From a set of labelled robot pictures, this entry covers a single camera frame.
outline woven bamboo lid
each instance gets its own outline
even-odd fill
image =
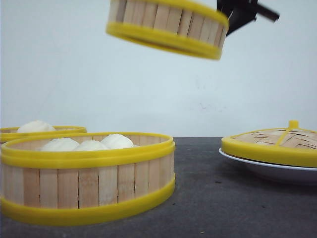
[[[296,120],[288,128],[255,130],[222,139],[222,151],[245,159],[317,168],[317,132],[299,128]]]

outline white wall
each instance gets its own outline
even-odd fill
[[[108,0],[2,0],[1,127],[213,137],[298,119],[317,130],[317,1],[260,2],[280,20],[258,16],[212,61],[107,35]]]

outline white plate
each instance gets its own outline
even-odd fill
[[[244,163],[247,169],[265,179],[300,185],[317,185],[317,168],[276,165],[241,159],[224,153],[221,148],[219,153],[229,159]]]

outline bamboo steamer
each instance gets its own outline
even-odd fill
[[[55,131],[43,131],[43,132],[30,132],[30,133],[17,133],[19,127],[8,127],[8,128],[1,128],[0,129],[0,142],[1,144],[20,139],[29,136],[43,136],[43,135],[64,135],[64,134],[71,134],[71,133],[83,133],[87,132],[85,127],[82,126],[54,126],[56,129]]]
[[[299,128],[296,120],[289,121],[288,128],[255,130],[222,138],[221,149],[239,158],[317,168],[317,131]]]
[[[101,141],[112,133],[67,137],[78,142]],[[51,135],[2,145],[3,214],[31,224],[86,225],[129,217],[167,200],[175,187],[173,138],[153,133],[118,133],[139,147],[39,151],[58,138]]]
[[[189,0],[111,0],[106,32],[145,46],[218,60],[228,25],[221,12]]]

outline gray table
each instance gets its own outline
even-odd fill
[[[219,155],[219,138],[177,138],[176,190],[127,219],[80,227],[32,226],[1,217],[3,238],[316,238],[317,187],[257,178]]]

